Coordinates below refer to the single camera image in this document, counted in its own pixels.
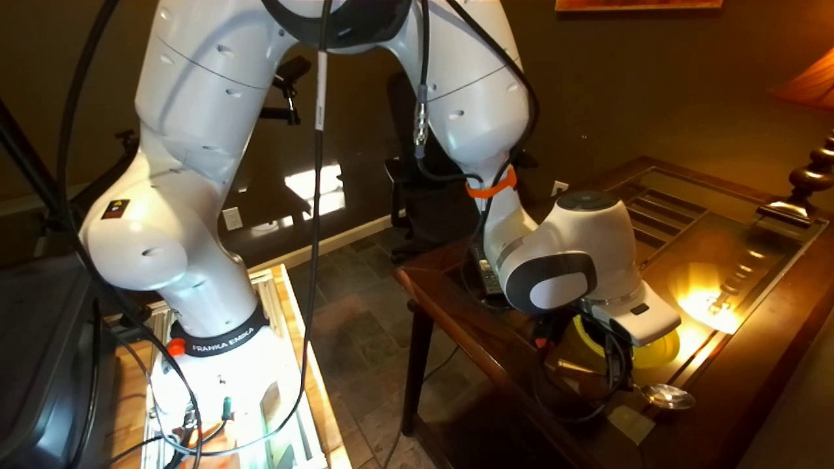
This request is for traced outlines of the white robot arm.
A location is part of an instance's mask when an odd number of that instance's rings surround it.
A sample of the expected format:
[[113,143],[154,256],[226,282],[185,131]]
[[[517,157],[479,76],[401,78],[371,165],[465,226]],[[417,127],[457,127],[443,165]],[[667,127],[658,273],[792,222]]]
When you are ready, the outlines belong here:
[[160,0],[137,93],[142,143],[90,208],[82,239],[116,286],[160,293],[183,343],[154,368],[165,406],[255,405],[280,375],[277,336],[217,216],[280,61],[297,44],[389,49],[417,91],[417,126],[468,177],[503,298],[550,316],[578,299],[636,346],[680,316],[642,278],[627,203],[568,192],[533,220],[512,148],[535,108],[500,0]]

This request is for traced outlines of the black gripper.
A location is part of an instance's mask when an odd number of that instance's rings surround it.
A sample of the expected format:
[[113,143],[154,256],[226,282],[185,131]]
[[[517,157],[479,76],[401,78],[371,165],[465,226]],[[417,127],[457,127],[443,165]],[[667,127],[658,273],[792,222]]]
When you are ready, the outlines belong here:
[[539,363],[593,410],[630,384],[630,338],[617,324],[593,316],[586,299],[539,316],[533,328]]

